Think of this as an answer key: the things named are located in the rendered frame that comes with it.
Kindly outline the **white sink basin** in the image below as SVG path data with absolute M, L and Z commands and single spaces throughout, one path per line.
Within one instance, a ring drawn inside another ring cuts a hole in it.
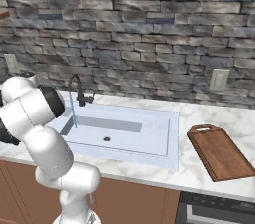
M 147 164 L 176 170 L 179 167 L 179 114 L 156 110 L 74 103 L 48 123 L 72 152 L 99 158 Z

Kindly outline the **black sink faucet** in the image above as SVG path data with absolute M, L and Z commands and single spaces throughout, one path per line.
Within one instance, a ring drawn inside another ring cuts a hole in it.
M 87 97 L 84 96 L 84 93 L 82 91 L 82 86 L 81 86 L 81 80 L 77 74 L 72 74 L 71 77 L 69 78 L 68 90 L 71 89 L 73 80 L 77 80 L 77 84 L 78 84 L 77 101 L 79 103 L 79 106 L 84 107 L 86 105 L 86 103 L 91 104 L 94 100 L 95 95 L 91 95 L 91 96 L 87 96 Z

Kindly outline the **blue water stream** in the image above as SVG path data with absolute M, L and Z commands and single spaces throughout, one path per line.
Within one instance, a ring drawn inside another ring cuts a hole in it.
M 78 128 L 76 114 L 75 114 L 75 108 L 74 108 L 74 103 L 73 103 L 73 98 L 72 98 L 72 92 L 70 90 L 69 90 L 69 99 L 70 99 L 70 105 L 71 105 L 71 110 L 72 110 L 74 127 Z

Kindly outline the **brown base cabinets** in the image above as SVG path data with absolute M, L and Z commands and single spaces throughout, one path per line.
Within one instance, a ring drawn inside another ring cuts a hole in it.
M 175 224 L 178 190 L 103 178 L 89 206 L 102 224 Z M 53 224 L 59 192 L 35 180 L 32 165 L 0 160 L 0 224 Z

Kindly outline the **brown wooden cutting board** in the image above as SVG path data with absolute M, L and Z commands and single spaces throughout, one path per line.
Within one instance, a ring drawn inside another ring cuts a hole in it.
M 255 169 L 223 128 L 195 125 L 187 136 L 214 182 L 255 176 Z

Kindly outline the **black dishwasher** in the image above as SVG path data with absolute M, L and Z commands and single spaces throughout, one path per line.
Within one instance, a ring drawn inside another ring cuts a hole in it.
M 255 224 L 255 203 L 182 192 L 175 224 Z

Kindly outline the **white wall outlet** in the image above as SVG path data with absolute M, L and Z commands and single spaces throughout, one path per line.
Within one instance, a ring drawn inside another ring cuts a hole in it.
M 4 57 L 5 57 L 5 60 L 6 60 L 6 63 L 7 63 L 8 70 L 11 73 L 19 74 L 20 73 L 20 68 L 18 66 L 16 56 L 14 54 L 5 54 Z
M 213 91 L 223 91 L 226 87 L 228 75 L 228 70 L 214 69 L 212 73 L 210 89 Z

